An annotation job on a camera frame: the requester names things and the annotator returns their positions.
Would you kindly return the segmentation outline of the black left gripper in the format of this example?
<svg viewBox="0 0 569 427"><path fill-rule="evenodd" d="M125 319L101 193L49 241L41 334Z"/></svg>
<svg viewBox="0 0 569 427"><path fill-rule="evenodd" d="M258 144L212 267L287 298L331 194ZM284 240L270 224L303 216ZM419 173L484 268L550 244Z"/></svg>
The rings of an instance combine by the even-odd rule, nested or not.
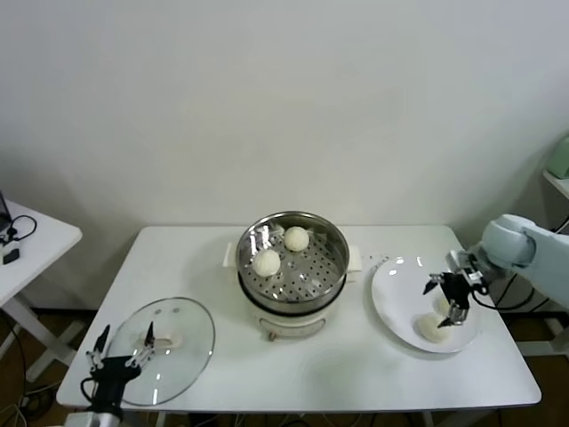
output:
<svg viewBox="0 0 569 427"><path fill-rule="evenodd" d="M97 338L92 350L86 352L89 370L94 381L94 395L90 410L93 412L121 412L126 385L141 374L141 369L155 355L154 323L151 322L142 342L142 347L129 358L104 358L110 325Z"/></svg>

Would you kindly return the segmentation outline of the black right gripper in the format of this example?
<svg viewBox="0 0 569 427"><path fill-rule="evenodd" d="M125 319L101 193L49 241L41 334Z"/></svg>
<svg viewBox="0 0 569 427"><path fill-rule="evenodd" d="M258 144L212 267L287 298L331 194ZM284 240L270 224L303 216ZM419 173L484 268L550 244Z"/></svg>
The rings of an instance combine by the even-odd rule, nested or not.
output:
<svg viewBox="0 0 569 427"><path fill-rule="evenodd" d="M437 328L462 326L470 308L470 283L461 273L443 272L430 274L423 294L430 293L438 286L442 288L450 307L447 316L437 325Z"/></svg>

